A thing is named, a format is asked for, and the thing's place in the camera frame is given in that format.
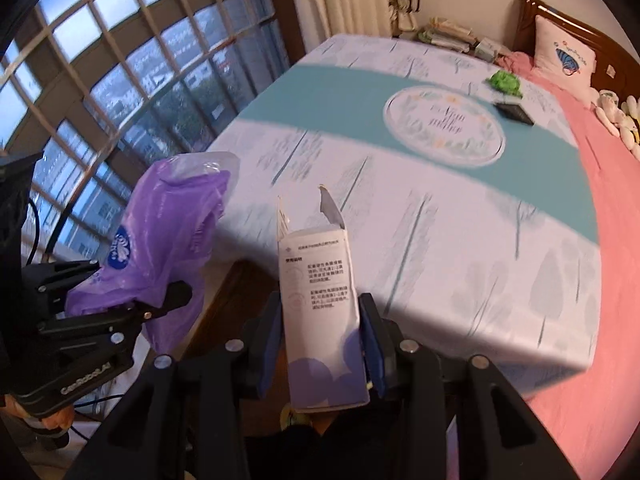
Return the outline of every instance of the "bed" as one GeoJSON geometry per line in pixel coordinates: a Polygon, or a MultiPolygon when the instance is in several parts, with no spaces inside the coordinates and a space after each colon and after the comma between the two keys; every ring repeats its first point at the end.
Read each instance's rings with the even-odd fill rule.
{"type": "MultiPolygon", "coordinates": [[[[545,13],[591,41],[596,88],[640,93],[638,67],[619,46],[542,2],[522,1],[517,48],[532,54],[532,20],[545,13]]],[[[505,100],[484,83],[495,66],[418,43],[334,36],[212,145],[242,161],[218,257],[248,258],[276,275],[278,197],[290,229],[315,226],[317,185],[326,184],[350,231],[356,286],[407,335],[450,354],[485,352],[527,392],[593,361],[531,405],[582,478],[599,479],[640,413],[621,402],[640,394],[633,362],[614,357],[640,352],[640,314],[630,312],[640,294],[624,286],[640,270],[632,195],[640,165],[593,113],[530,76],[521,56],[510,68],[523,77],[530,130],[493,110],[505,100]],[[412,132],[424,123],[462,135],[464,149],[449,137],[420,143],[412,132]]]]}

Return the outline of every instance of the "crumpled green plastic bag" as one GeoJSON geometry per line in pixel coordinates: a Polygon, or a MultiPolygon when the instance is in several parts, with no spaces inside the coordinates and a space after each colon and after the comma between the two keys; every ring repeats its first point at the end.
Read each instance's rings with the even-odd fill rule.
{"type": "Polygon", "coordinates": [[[503,94],[507,95],[513,95],[516,97],[522,97],[522,92],[520,92],[520,80],[511,72],[507,72],[506,70],[498,70],[498,72],[493,74],[486,81],[498,92],[502,92],[503,94]]]}

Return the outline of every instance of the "pillow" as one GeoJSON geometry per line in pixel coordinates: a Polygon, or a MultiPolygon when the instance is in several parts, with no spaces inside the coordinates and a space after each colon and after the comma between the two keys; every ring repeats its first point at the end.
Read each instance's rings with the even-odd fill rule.
{"type": "Polygon", "coordinates": [[[591,74],[596,53],[557,25],[536,16],[534,72],[591,106],[591,74]]]}

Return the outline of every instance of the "purple plastic bag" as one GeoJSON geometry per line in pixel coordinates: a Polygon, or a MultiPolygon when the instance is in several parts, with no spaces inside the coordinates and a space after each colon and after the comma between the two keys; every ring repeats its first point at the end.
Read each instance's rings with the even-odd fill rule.
{"type": "Polygon", "coordinates": [[[191,301],[146,322],[158,353],[171,351],[202,310],[213,235],[235,187],[239,159],[227,152],[188,153],[153,164],[138,181],[104,265],[66,297],[65,312],[80,316],[137,299],[160,307],[167,285],[184,280],[191,301]]]}

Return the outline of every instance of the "brand logo on package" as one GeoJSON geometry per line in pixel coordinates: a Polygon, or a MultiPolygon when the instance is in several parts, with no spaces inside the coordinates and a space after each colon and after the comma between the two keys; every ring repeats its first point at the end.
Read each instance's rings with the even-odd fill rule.
{"type": "Polygon", "coordinates": [[[72,391],[77,390],[80,386],[82,386],[83,384],[87,383],[91,379],[95,379],[97,376],[102,375],[103,373],[105,373],[109,368],[111,368],[111,363],[110,362],[106,362],[100,368],[96,368],[90,374],[87,374],[84,377],[80,377],[77,381],[75,381],[74,383],[70,384],[69,386],[66,386],[65,388],[61,388],[60,389],[60,393],[63,394],[63,395],[70,394],[72,391]]]}
{"type": "Polygon", "coordinates": [[[493,164],[506,139],[500,123],[462,95],[431,87],[405,88],[385,105],[385,123],[406,147],[453,166],[493,164]]]}
{"type": "Polygon", "coordinates": [[[107,256],[107,264],[114,269],[124,269],[129,263],[131,256],[131,243],[127,230],[120,226],[113,237],[111,247],[109,247],[109,256],[107,256]]]}

